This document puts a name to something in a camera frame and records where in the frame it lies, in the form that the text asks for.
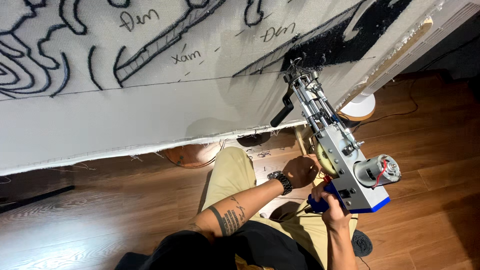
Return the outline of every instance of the wristwatch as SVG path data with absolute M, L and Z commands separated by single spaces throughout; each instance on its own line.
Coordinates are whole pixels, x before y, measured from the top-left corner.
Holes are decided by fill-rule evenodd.
M 287 195 L 288 193 L 292 192 L 292 183 L 290 182 L 290 180 L 283 174 L 282 171 L 276 171 L 276 172 L 272 172 L 272 173 L 269 173 L 267 175 L 267 178 L 268 179 L 277 179 L 280 181 L 280 183 L 282 183 L 283 185 L 283 194 L 282 196 L 285 196 Z

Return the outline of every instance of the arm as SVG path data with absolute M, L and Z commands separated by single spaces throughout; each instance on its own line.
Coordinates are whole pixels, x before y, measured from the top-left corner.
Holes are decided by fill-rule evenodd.
M 307 155 L 290 160 L 283 174 L 289 178 L 293 188 L 301 188 L 315 179 L 319 169 L 315 155 Z M 199 232 L 212 243 L 217 237 L 233 234 L 283 191 L 279 180 L 269 180 L 213 204 L 192 218 L 184 229 Z
M 352 214 L 340 205 L 338 198 L 324 191 L 325 182 L 312 189 L 312 196 L 319 202 L 323 198 L 330 208 L 322 214 L 327 227 L 327 270 L 357 270 L 355 253 L 350 240 L 349 222 Z

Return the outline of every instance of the person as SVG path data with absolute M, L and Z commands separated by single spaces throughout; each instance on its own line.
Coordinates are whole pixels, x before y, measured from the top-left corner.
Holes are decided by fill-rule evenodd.
M 320 169 L 315 155 L 306 155 L 290 160 L 282 173 L 295 189 L 311 184 Z M 151 256 L 127 253 L 115 269 L 357 269 L 351 244 L 357 219 L 324 184 L 314 187 L 312 196 L 325 199 L 329 210 L 305 213 L 304 201 L 298 212 L 277 222 L 258 211 L 290 186 L 282 176 L 258 186 L 255 181 L 243 150 L 221 150 L 202 212 L 165 237 Z

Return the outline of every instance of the khaki pants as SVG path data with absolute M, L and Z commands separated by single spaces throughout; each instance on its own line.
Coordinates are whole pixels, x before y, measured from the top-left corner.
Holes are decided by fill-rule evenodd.
M 230 195 L 254 186 L 256 186 L 256 178 L 252 161 L 242 149 L 227 147 L 216 155 L 202 210 Z M 301 211 L 306 206 L 305 200 L 297 211 Z M 292 214 L 284 222 L 278 223 L 262 218 L 259 213 L 256 213 L 250 220 L 264 223 L 288 235 L 308 250 L 324 269 L 327 269 L 327 234 L 321 215 L 305 214 L 302 211 L 297 215 Z M 350 221 L 350 237 L 356 226 L 357 220 L 352 219 Z

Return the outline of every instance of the red wire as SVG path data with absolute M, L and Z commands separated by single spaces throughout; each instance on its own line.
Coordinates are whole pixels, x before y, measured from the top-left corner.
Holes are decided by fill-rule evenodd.
M 378 185 L 378 180 L 380 180 L 380 176 L 382 176 L 382 174 L 385 172 L 385 170 L 387 169 L 387 161 L 384 160 L 384 169 L 382 170 L 382 172 L 377 176 L 377 182 L 372 186 L 372 188 L 376 188 L 377 185 Z

